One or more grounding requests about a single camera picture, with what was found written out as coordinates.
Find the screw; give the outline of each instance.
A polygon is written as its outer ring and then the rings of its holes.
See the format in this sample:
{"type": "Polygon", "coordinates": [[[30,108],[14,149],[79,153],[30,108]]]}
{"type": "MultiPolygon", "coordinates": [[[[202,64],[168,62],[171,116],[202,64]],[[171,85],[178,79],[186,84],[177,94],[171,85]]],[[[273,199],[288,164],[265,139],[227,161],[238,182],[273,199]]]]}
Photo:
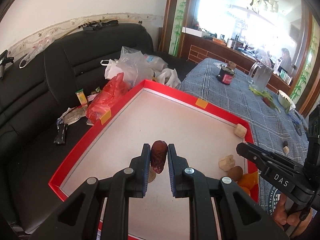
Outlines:
{"type": "Polygon", "coordinates": [[[125,168],[125,169],[123,170],[123,172],[124,172],[125,174],[131,174],[131,173],[133,173],[133,168],[125,168]]]}
{"type": "Polygon", "coordinates": [[[184,172],[185,172],[186,174],[193,174],[193,173],[195,172],[195,170],[194,170],[193,168],[185,168],[185,169],[184,169],[184,172]]]}
{"type": "Polygon", "coordinates": [[[90,185],[91,184],[95,184],[96,181],[97,181],[97,179],[95,177],[90,177],[90,178],[87,179],[87,183],[90,184],[90,185]]]}
{"type": "Polygon", "coordinates": [[[222,182],[224,184],[230,184],[232,182],[232,179],[230,179],[229,177],[223,177],[222,182]]]}

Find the orange tape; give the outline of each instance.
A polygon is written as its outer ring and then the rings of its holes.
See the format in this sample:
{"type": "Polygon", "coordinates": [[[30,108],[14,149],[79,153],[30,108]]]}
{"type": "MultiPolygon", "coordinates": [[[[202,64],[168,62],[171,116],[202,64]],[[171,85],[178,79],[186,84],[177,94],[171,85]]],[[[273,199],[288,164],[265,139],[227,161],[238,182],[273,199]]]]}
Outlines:
{"type": "Polygon", "coordinates": [[[196,106],[199,106],[203,109],[205,109],[207,107],[207,105],[209,104],[209,102],[202,100],[200,98],[198,98],[198,100],[196,101],[196,106]]]}
{"type": "Polygon", "coordinates": [[[111,110],[109,110],[108,112],[106,112],[101,118],[101,125],[103,125],[106,121],[108,121],[111,118],[111,110]]]}

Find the orange fruit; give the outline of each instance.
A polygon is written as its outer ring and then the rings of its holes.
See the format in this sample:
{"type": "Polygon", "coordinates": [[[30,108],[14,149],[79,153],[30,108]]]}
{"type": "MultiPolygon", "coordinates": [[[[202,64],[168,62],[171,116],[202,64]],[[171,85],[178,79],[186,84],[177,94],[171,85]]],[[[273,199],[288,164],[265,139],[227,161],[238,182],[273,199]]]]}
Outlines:
{"type": "Polygon", "coordinates": [[[247,187],[241,187],[245,193],[251,196],[250,190],[247,187]]]}
{"type": "Polygon", "coordinates": [[[246,187],[249,190],[252,190],[255,185],[259,182],[259,175],[258,171],[254,173],[246,173],[244,174],[241,179],[238,180],[238,185],[240,187],[246,187]]]}

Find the person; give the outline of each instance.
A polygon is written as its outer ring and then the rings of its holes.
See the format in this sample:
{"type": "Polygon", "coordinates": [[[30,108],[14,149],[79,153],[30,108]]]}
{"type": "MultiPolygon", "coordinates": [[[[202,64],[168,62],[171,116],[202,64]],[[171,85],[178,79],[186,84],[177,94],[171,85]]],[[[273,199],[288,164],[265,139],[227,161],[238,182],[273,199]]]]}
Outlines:
{"type": "Polygon", "coordinates": [[[280,67],[282,67],[286,71],[289,71],[289,68],[291,67],[291,64],[292,64],[290,52],[288,49],[282,48],[281,53],[282,53],[282,56],[281,56],[282,62],[280,64],[280,67]]]}
{"type": "MultiPolygon", "coordinates": [[[[287,215],[285,211],[285,203],[287,201],[287,196],[281,193],[280,199],[276,205],[276,209],[272,214],[272,219],[277,223],[279,227],[283,229],[285,224],[297,226],[299,223],[300,212],[287,215]]],[[[320,236],[320,213],[318,212],[315,218],[312,218],[312,211],[306,218],[302,221],[297,230],[293,233],[292,237],[294,240],[314,240],[320,236]]]]}

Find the red plastic bag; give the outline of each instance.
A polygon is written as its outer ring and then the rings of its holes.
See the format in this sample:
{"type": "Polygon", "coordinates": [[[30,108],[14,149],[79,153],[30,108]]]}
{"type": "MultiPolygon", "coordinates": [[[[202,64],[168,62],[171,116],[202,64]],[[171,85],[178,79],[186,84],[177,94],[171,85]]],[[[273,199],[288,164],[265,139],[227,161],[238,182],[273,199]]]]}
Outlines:
{"type": "Polygon", "coordinates": [[[110,108],[129,91],[130,86],[123,81],[124,73],[119,73],[106,84],[88,106],[85,116],[95,124],[110,108]]]}

